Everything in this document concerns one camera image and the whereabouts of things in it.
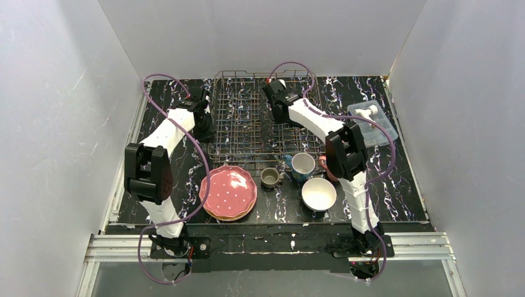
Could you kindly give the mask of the white bowl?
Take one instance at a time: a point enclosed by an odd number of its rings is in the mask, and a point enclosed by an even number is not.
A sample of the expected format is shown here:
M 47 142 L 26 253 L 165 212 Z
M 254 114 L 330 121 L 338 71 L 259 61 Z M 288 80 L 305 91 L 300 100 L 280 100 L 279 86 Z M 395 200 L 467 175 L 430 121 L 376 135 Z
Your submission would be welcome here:
M 330 181 L 324 178 L 311 178 L 302 186 L 301 197 L 309 209 L 323 212 L 335 204 L 337 192 Z

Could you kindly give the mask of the pink handled mug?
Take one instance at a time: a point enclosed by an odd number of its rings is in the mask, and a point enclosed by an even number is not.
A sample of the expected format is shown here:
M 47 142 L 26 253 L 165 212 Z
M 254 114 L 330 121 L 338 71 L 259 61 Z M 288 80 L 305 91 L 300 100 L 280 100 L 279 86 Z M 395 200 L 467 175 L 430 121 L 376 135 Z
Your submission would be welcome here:
M 338 178 L 335 177 L 335 176 L 330 172 L 330 170 L 329 170 L 329 168 L 328 168 L 327 158 L 326 158 L 325 155 L 322 155 L 322 156 L 320 156 L 320 157 L 318 158 L 318 163 L 319 163 L 320 167 L 321 167 L 322 169 L 325 170 L 325 172 L 326 172 L 328 178 L 329 178 L 331 181 L 338 182 Z

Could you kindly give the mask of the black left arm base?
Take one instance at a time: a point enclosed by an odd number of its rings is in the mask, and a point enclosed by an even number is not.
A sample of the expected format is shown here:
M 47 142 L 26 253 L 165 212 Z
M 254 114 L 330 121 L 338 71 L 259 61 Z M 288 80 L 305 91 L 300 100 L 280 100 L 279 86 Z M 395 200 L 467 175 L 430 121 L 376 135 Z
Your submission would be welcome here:
M 211 241 L 206 237 L 191 238 L 182 233 L 178 238 L 165 238 L 155 233 L 148 235 L 152 242 L 151 259 L 167 262 L 170 269 L 180 266 L 177 273 L 172 272 L 167 280 L 178 281 L 186 276 L 192 268 L 193 260 L 207 259 L 210 256 Z

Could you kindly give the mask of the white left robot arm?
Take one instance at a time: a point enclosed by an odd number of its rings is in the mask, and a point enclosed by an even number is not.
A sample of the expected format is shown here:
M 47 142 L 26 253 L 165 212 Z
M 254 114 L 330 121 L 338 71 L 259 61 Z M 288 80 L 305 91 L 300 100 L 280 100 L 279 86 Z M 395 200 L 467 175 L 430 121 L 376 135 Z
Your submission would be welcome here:
M 168 117 L 150 136 L 125 148 L 124 189 L 146 209 L 162 239 L 180 237 L 184 227 L 183 222 L 160 226 L 180 219 L 170 197 L 173 189 L 170 156 L 185 134 L 173 123 L 191 131 L 198 142 L 210 142 L 215 126 L 209 102 L 210 92 L 198 91 L 169 110 Z

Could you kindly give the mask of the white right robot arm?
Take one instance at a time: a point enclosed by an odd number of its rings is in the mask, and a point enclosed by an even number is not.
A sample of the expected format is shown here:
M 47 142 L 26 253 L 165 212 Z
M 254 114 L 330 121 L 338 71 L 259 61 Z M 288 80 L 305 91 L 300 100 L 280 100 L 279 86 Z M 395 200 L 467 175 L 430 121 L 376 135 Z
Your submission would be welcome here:
M 350 207 L 354 245 L 371 248 L 378 241 L 378 218 L 365 185 L 368 154 L 358 124 L 322 112 L 288 90 L 283 80 L 269 80 L 262 92 L 277 123 L 296 123 L 323 141 L 328 170 L 342 186 Z

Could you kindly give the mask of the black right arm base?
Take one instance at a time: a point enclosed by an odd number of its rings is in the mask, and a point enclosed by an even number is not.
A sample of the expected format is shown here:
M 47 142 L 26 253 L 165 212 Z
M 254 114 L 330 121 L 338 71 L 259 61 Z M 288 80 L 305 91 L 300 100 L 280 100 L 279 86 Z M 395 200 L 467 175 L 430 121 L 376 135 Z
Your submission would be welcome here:
M 335 258 L 347 258 L 350 273 L 359 280 L 373 280 L 384 270 L 384 260 L 395 256 L 391 237 L 375 235 L 357 238 L 353 235 L 333 236 L 325 250 Z

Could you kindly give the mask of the blue handled mug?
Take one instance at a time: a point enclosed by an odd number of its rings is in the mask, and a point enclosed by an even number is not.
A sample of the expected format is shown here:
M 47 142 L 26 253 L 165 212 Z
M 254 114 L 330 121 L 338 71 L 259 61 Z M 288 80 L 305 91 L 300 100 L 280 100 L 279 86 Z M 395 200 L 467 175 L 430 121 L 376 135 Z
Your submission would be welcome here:
M 284 155 L 285 164 L 292 170 L 293 178 L 299 183 L 304 183 L 316 167 L 314 158 L 305 152 L 296 155 Z

